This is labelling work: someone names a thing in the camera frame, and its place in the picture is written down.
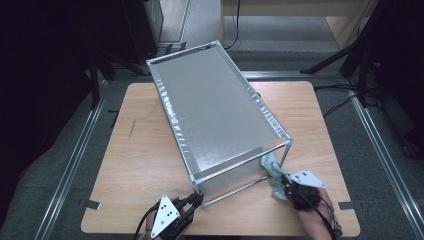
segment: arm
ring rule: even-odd
[[[333,208],[331,199],[329,198],[327,191],[325,189],[319,188],[318,191],[322,199],[317,209],[328,220],[328,222],[331,223],[332,218],[327,209],[327,204],[329,205],[330,208]],[[328,229],[324,225],[323,220],[318,215],[318,213],[315,212],[313,209],[300,210],[300,211],[297,211],[296,214],[303,228],[305,229],[308,236],[311,237],[311,239],[313,240],[332,239],[330,233],[328,232]]]

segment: metal frame box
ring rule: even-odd
[[[285,147],[284,161],[290,135],[218,41],[147,65],[193,188],[205,196],[233,188],[206,205],[265,179],[262,156]]]

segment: table top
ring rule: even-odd
[[[294,143],[285,171],[312,171],[326,185],[344,236],[360,227],[312,85],[309,82],[253,82]],[[262,181],[206,208],[198,208],[186,235],[305,235],[290,203],[272,197]],[[181,154],[153,83],[128,87],[81,228],[86,233],[134,233],[144,213],[166,194],[193,192]]]

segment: cable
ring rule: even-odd
[[[321,217],[322,221],[324,222],[325,227],[328,230],[328,233],[331,236],[331,239],[336,240],[337,236],[334,232],[334,229],[331,227],[330,222],[328,221],[328,219],[321,213],[320,210],[318,210],[317,207],[315,207],[314,204],[312,204],[302,193],[300,193],[299,191],[296,191],[296,193],[301,196],[303,198],[303,200],[305,200],[310,206],[311,208]]]
[[[238,28],[239,17],[240,17],[240,0],[238,0],[238,4],[237,4],[237,23],[236,23],[237,35],[236,35],[236,38],[234,39],[234,42],[229,47],[224,48],[225,50],[232,48],[234,44],[236,44],[237,40],[239,39],[239,28]]]
[[[153,207],[151,207],[145,214],[144,216],[141,218],[140,223],[137,226],[137,230],[135,231],[134,234],[134,238],[133,240],[137,240],[138,235],[140,234],[140,229],[141,226],[143,225],[144,221],[146,220],[147,216],[149,216],[149,214],[155,210],[157,210],[159,208],[159,204],[160,202],[157,202]]]
[[[330,108],[324,115],[323,115],[323,117],[326,117],[326,116],[328,116],[330,113],[332,113],[332,112],[334,112],[334,111],[336,111],[337,109],[339,109],[340,107],[342,107],[343,105],[345,105],[346,103],[348,103],[349,102],[349,100],[351,100],[352,98],[355,98],[355,97],[357,97],[357,95],[352,95],[352,96],[349,96],[343,103],[341,103],[341,104],[339,104],[339,105],[337,105],[337,106],[334,106],[334,107],[332,107],[332,108]]]

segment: black tape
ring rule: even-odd
[[[101,203],[92,201],[90,199],[81,199],[78,206],[97,210],[100,208],[100,205]]]
[[[353,204],[353,202],[339,202],[339,207],[340,210],[349,210],[354,209],[355,205]]]

